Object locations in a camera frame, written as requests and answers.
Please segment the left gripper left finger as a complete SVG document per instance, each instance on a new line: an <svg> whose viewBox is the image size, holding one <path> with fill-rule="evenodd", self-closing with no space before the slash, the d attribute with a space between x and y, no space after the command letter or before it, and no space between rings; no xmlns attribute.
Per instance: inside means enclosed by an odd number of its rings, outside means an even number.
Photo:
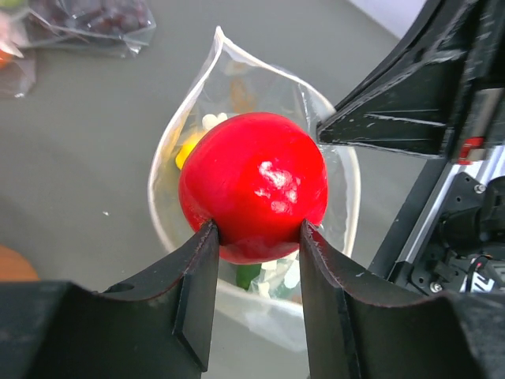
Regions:
<svg viewBox="0 0 505 379"><path fill-rule="evenodd" d="M219 234L104 292L69 281L1 285L4 378L198 378L208 369Z"/></svg>

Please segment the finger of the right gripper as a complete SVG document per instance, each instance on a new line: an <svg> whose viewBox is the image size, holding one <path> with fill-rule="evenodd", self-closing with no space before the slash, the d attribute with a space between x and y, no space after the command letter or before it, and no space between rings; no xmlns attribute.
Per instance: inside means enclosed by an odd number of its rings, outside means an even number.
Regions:
<svg viewBox="0 0 505 379"><path fill-rule="evenodd" d="M449 107L479 11L479 1L427 1L392 52L335 106L336 112L440 113Z"/></svg>

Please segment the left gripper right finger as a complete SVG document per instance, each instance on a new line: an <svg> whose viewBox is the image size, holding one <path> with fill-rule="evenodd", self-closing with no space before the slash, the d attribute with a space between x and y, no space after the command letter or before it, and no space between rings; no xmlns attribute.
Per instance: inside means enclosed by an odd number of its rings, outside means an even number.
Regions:
<svg viewBox="0 0 505 379"><path fill-rule="evenodd" d="M501 378L504 297L390 283L300 233L301 292L313 378Z"/></svg>

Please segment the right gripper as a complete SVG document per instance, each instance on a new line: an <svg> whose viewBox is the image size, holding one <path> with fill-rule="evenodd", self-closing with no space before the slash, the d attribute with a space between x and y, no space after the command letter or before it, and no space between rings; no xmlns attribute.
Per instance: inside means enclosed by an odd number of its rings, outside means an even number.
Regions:
<svg viewBox="0 0 505 379"><path fill-rule="evenodd" d="M316 127L321 144L425 159L369 266L423 295L504 289L504 4L479 3L464 63L413 64Z"/></svg>

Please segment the polka dot zip bag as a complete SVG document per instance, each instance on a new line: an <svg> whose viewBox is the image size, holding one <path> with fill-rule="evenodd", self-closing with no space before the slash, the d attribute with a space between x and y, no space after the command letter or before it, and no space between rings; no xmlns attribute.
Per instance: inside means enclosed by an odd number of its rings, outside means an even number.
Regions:
<svg viewBox="0 0 505 379"><path fill-rule="evenodd" d="M148 204L174 251L209 220L224 266L216 308L287 350L306 348L299 237L311 222L354 250L361 172L352 148L316 140L331 103L292 73L215 30L211 50L168 122L151 165Z"/></svg>

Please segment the red fake apple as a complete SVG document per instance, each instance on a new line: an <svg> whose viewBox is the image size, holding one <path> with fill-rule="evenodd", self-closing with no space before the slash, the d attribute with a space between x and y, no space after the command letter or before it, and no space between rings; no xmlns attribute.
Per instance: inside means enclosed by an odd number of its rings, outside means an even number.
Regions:
<svg viewBox="0 0 505 379"><path fill-rule="evenodd" d="M301 225L323 221L324 158L295 122L272 113L234 116L199 141L179 178L181 210L198 231L213 221L222 259L273 261L297 250Z"/></svg>

